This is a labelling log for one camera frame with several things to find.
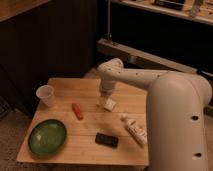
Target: orange carrot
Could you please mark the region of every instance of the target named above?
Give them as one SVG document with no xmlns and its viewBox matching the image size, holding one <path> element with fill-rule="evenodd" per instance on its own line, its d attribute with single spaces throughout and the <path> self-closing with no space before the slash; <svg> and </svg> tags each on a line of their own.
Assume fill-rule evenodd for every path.
<svg viewBox="0 0 213 171">
<path fill-rule="evenodd" d="M 78 118 L 78 120 L 82 120 L 83 119 L 83 113 L 81 112 L 81 109 L 79 107 L 79 105 L 77 103 L 72 103 L 72 110 L 75 113 L 76 117 Z"/>
</svg>

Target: cup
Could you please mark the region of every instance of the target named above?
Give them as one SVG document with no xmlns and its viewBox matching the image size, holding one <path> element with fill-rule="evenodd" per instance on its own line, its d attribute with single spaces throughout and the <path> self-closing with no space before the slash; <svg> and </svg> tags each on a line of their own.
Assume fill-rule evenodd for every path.
<svg viewBox="0 0 213 171">
<path fill-rule="evenodd" d="M 48 107 L 54 105 L 54 88 L 50 85 L 43 85 L 36 91 L 36 96 Z"/>
</svg>

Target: green bowl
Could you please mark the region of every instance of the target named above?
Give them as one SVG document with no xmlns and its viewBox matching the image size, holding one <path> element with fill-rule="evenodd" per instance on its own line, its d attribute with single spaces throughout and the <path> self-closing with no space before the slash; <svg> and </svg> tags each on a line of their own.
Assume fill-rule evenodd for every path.
<svg viewBox="0 0 213 171">
<path fill-rule="evenodd" d="M 30 151 L 38 157 L 50 156 L 62 147 L 66 136 L 67 130 L 61 121 L 48 119 L 32 130 L 28 146 Z"/>
</svg>

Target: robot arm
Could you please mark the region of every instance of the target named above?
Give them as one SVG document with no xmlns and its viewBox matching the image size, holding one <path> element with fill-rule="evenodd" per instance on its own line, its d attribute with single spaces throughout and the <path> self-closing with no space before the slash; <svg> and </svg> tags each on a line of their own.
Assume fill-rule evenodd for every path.
<svg viewBox="0 0 213 171">
<path fill-rule="evenodd" d="M 98 67 L 101 76 L 100 92 L 102 96 L 110 96 L 116 81 L 121 81 L 138 88 L 148 90 L 149 85 L 162 74 L 171 72 L 165 70 L 124 69 L 120 59 L 115 58 Z"/>
<path fill-rule="evenodd" d="M 100 93 L 110 96 L 116 81 L 148 90 L 147 136 L 149 171 L 207 171 L 203 108 L 212 97 L 198 75 L 124 69 L 113 59 L 98 67 Z"/>
</svg>

